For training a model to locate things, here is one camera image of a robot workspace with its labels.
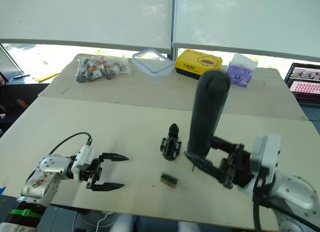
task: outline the plastic container lid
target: plastic container lid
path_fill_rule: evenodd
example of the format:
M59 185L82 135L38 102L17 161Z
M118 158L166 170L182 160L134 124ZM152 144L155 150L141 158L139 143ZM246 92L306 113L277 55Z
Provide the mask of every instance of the plastic container lid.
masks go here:
M134 54L132 61L143 73L155 79L170 77L173 73L173 61L152 48Z

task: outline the plastic bag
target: plastic bag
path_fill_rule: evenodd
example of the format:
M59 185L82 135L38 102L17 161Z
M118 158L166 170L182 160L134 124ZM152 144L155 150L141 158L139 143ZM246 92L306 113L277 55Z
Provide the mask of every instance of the plastic bag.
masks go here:
M130 74L131 68L127 58L112 56L79 57L75 80L84 83L98 79L111 80L121 73Z

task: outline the yellow box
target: yellow box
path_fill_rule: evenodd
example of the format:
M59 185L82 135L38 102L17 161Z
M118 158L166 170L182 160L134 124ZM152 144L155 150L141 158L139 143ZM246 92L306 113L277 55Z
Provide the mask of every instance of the yellow box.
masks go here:
M197 52L188 48L176 59L175 70L177 73L199 79L208 70L219 70L221 64L221 57Z

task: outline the red object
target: red object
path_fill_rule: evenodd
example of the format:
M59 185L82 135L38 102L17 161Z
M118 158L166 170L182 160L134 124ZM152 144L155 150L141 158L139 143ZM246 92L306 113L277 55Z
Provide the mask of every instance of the red object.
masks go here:
M18 99L16 103L18 103L23 109L27 109L27 107L29 107L28 103L26 103L25 100L22 99Z

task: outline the purple tissue box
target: purple tissue box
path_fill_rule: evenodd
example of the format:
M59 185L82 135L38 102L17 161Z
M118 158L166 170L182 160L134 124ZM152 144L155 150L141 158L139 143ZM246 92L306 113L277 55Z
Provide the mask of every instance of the purple tissue box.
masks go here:
M251 70L234 65L229 65L226 73L231 83L242 87L247 87L252 78Z

